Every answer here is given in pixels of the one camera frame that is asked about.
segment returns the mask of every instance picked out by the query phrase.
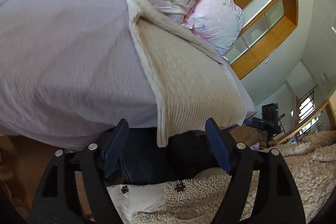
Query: mattress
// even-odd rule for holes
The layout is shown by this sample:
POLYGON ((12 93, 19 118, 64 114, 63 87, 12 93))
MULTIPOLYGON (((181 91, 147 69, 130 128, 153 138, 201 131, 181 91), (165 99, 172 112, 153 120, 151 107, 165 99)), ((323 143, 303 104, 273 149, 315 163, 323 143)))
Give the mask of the mattress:
MULTIPOLYGON (((132 128, 157 126, 126 0, 0 0, 0 47, 6 133, 82 149, 121 118, 132 128)), ((248 116, 254 114, 231 73, 248 116)))

